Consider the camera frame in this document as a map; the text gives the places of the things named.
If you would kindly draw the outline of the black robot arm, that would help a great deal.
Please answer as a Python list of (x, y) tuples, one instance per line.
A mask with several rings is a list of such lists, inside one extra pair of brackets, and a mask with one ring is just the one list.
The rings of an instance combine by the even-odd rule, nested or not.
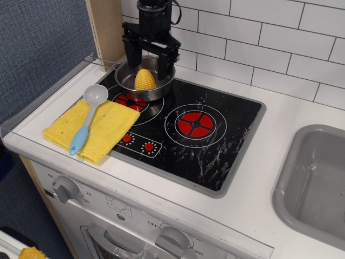
[(127, 62), (131, 68), (142, 63), (142, 51), (158, 56), (157, 76), (163, 80), (178, 60), (181, 43), (170, 34), (171, 26), (178, 24), (171, 19), (173, 3), (177, 1), (137, 1), (139, 22), (124, 22), (122, 36)]

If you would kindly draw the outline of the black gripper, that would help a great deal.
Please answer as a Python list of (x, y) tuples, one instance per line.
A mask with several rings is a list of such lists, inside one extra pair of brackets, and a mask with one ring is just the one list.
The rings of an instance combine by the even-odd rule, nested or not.
[(123, 42), (127, 62), (130, 67), (137, 67), (142, 62), (142, 50), (158, 56), (158, 80), (169, 75), (178, 61), (180, 42), (171, 34), (171, 26), (180, 22), (172, 20), (171, 5), (138, 5), (139, 22), (124, 22)]

